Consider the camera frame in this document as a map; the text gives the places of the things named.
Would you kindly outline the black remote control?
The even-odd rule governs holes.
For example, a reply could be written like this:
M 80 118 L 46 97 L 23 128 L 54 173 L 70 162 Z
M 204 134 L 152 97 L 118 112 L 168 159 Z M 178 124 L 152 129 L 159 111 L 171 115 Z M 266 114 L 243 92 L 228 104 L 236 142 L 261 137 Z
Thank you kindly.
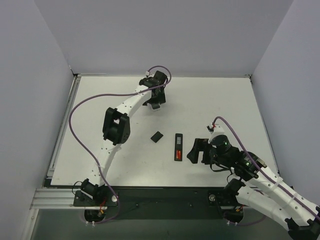
M 183 134 L 182 133 L 176 133 L 174 138 L 174 161 L 176 161 L 176 152 L 177 150 L 181 151 L 181 157 L 183 160 Z

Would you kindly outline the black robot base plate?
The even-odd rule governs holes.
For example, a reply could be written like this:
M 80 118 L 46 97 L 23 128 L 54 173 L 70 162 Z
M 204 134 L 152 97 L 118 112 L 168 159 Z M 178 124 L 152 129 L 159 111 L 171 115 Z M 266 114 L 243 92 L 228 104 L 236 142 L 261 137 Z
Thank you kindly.
M 113 220 L 220 220 L 240 222 L 244 207 L 222 187 L 103 187 L 101 196 L 75 192 L 88 222 Z

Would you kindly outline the white remote control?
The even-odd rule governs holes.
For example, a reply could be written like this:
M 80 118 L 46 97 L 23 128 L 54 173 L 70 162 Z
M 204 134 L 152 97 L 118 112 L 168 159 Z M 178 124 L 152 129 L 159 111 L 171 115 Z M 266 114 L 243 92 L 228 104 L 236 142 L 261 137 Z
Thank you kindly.
M 152 111 L 159 111 L 161 109 L 161 105 L 160 104 L 151 104 L 151 110 Z

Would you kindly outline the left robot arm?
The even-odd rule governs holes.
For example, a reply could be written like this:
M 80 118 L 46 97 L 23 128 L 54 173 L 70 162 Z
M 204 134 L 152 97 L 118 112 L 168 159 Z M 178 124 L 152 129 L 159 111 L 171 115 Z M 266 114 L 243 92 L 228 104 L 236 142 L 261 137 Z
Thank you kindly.
M 84 199 L 92 206 L 96 206 L 107 198 L 108 192 L 115 198 L 118 195 L 106 180 L 108 170 L 117 151 L 129 139 L 131 134 L 130 120 L 136 111 L 146 105 L 151 105 L 153 110 L 159 109 L 166 102 L 165 87 L 170 83 L 172 75 L 157 70 L 154 74 L 146 72 L 133 93 L 117 94 L 103 93 L 89 97 L 82 101 L 85 103 L 98 97 L 127 97 L 117 107 L 109 107 L 104 115 L 102 126 L 103 147 L 102 156 L 97 157 L 83 143 L 80 145 L 93 157 L 95 167 L 91 176 L 81 183 L 81 192 Z

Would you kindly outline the black battery cover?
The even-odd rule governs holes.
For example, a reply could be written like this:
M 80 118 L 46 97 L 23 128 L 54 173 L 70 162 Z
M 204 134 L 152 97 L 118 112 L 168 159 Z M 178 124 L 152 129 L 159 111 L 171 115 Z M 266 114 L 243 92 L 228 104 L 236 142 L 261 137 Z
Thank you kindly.
M 150 139 L 154 142 L 157 143 L 164 135 L 157 131 Z

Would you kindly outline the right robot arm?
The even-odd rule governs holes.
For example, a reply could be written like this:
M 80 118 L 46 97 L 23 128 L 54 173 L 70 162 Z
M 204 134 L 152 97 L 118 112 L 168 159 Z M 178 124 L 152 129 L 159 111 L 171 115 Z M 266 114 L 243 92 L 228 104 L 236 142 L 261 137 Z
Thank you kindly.
M 284 183 L 263 160 L 252 152 L 232 146 L 226 135 L 197 138 L 187 158 L 230 171 L 236 178 L 225 191 L 241 204 L 281 225 L 293 240 L 316 240 L 320 236 L 320 207 Z

